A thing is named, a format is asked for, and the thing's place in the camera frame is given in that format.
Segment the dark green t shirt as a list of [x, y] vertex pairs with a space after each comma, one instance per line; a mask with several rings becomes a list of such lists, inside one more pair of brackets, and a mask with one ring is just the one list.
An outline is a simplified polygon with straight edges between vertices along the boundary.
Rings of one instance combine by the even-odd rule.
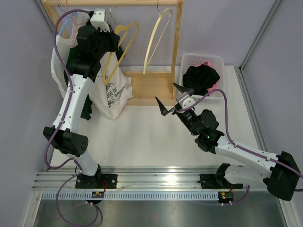
[[118, 63], [116, 54], [107, 52], [100, 60], [101, 69], [97, 73], [95, 83], [87, 95], [80, 115], [85, 120], [91, 119], [92, 105], [105, 117], [115, 120], [125, 107], [128, 99], [133, 98], [131, 79], [124, 76], [117, 68], [108, 84], [104, 84], [103, 77], [108, 78]]

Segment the pink hanger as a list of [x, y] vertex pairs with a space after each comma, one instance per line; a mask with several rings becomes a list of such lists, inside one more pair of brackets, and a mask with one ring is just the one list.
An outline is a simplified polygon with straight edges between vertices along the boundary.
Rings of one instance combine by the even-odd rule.
[[87, 20], [83, 20], [83, 21], [81, 21], [81, 22], [78, 22], [78, 20], [74, 18], [74, 17], [77, 16], [77, 15], [78, 15], [77, 12], [71, 14], [71, 19], [72, 19], [72, 21], [73, 21], [73, 26], [74, 26], [74, 29], [73, 29], [74, 31], [72, 31], [72, 36], [71, 36], [71, 37], [72, 37], [72, 44], [71, 44], [71, 47], [74, 47], [74, 46], [75, 46], [75, 41], [76, 41], [76, 35], [77, 35], [78, 28], [79, 28], [80, 26], [82, 26], [82, 25], [85, 25], [86, 22], [87, 22]]

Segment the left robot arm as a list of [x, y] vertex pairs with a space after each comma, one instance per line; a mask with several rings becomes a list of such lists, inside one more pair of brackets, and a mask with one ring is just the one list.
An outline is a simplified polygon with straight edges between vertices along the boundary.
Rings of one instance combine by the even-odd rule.
[[88, 93], [101, 69], [100, 60], [107, 52], [118, 49], [119, 36], [110, 28], [102, 31], [93, 25], [78, 29], [77, 45], [70, 51], [67, 63], [67, 91], [59, 114], [52, 127], [45, 127], [43, 135], [48, 146], [53, 146], [68, 156], [79, 168], [75, 187], [77, 189], [115, 189], [116, 174], [102, 174], [87, 151], [89, 139], [80, 135], [79, 123]]

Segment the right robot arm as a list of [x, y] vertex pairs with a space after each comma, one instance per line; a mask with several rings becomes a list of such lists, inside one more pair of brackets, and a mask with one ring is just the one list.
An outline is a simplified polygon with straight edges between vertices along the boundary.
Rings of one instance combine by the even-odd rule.
[[238, 185], [256, 185], [265, 187], [275, 197], [291, 201], [293, 194], [299, 192], [297, 184], [302, 178], [296, 161], [290, 153], [269, 153], [251, 148], [233, 140], [229, 130], [219, 131], [219, 123], [211, 110], [204, 109], [201, 114], [195, 113], [199, 101], [192, 98], [194, 90], [178, 84], [175, 88], [181, 92], [177, 103], [168, 110], [157, 98], [156, 101], [162, 116], [176, 115], [189, 132], [195, 136], [195, 143], [204, 152], [229, 157], [240, 162], [233, 166], [223, 163], [212, 178], [201, 180], [202, 186], [214, 189], [237, 188]]

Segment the pink t shirt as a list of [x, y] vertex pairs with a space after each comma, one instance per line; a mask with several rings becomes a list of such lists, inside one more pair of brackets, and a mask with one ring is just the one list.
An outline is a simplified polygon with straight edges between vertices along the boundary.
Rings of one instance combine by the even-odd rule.
[[[214, 65], [210, 61], [204, 62], [203, 65], [207, 65], [207, 66], [211, 67], [212, 69], [214, 69]], [[208, 88], [207, 90], [211, 91], [211, 90], [216, 89], [217, 88], [217, 84], [218, 84], [218, 81], [216, 83], [214, 83], [211, 88]]]

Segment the black t shirt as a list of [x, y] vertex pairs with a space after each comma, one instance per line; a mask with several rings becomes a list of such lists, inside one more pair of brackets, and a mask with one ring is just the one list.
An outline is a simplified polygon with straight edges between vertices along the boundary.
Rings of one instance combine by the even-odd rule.
[[204, 96], [220, 76], [215, 69], [207, 65], [190, 66], [182, 77], [184, 87], [193, 88], [194, 95]]

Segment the yellow hanger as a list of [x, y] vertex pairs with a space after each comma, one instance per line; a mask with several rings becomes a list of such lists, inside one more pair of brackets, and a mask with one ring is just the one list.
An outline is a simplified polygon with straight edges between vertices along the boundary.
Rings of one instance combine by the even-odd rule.
[[[106, 65], [105, 65], [104, 70], [103, 70], [103, 83], [104, 83], [104, 85], [107, 85], [107, 84], [110, 82], [110, 80], [111, 80], [113, 74], [114, 74], [115, 71], [117, 70], [118, 66], [120, 65], [121, 61], [122, 61], [123, 58], [125, 57], [126, 53], [128, 52], [129, 48], [131, 47], [131, 45], [132, 45], [134, 39], [136, 38], [136, 36], [137, 36], [137, 34], [138, 34], [138, 32], [139, 32], [139, 24], [138, 24], [136, 21], [130, 23], [130, 24], [127, 25], [127, 26], [118, 25], [117, 22], [116, 22], [116, 19], [112, 16], [112, 8], [113, 8], [113, 6], [110, 7], [109, 13], [110, 13], [111, 18], [114, 20], [114, 23], [115, 23], [115, 26], [116, 26], [116, 28], [115, 28], [115, 34], [116, 34], [116, 35], [119, 35], [120, 32], [124, 32], [124, 35], [123, 35], [122, 38], [120, 38], [120, 40], [119, 40], [119, 42], [118, 42], [118, 46], [117, 46], [118, 49], [117, 49], [117, 51], [116, 51], [117, 63], [116, 63], [116, 65], [114, 66], [112, 72], [109, 74], [108, 77], [106, 77], [106, 70], [107, 70], [107, 68], [108, 68], [108, 66], [109, 66], [109, 63], [110, 63], [110, 60], [111, 60], [111, 57], [112, 57], [113, 52], [111, 52], [111, 53], [109, 54], [108, 58], [107, 58]], [[121, 44], [122, 44], [122, 42], [125, 40], [126, 36], [128, 35], [129, 30], [130, 30], [132, 27], [136, 27], [136, 31], [135, 31], [135, 33], [133, 34], [131, 40], [129, 41], [127, 47], [126, 47], [125, 49], [123, 49], [123, 48], [121, 47]]]

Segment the white t shirt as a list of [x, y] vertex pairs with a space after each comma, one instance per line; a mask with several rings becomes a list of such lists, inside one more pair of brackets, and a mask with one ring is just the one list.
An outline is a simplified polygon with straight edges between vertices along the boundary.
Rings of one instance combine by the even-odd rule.
[[[75, 19], [78, 20], [78, 22], [81, 22], [83, 20], [88, 20], [89, 19], [89, 15], [83, 12], [78, 12], [78, 15], [74, 17]], [[59, 54], [62, 58], [62, 60], [64, 61], [64, 63], [67, 63], [68, 57], [69, 57], [69, 52], [72, 44], [72, 37], [70, 38], [63, 38], [60, 35], [56, 36], [56, 44], [57, 44], [57, 49], [59, 51]], [[62, 97], [64, 98], [65, 94], [66, 94], [66, 89], [67, 89], [67, 85], [64, 79], [64, 68], [62, 66], [62, 64], [60, 63], [58, 56], [53, 48], [53, 52], [52, 52], [52, 58], [51, 58], [51, 74], [52, 77], [54, 79], [54, 81], [57, 83], [59, 91], [62, 95]]]

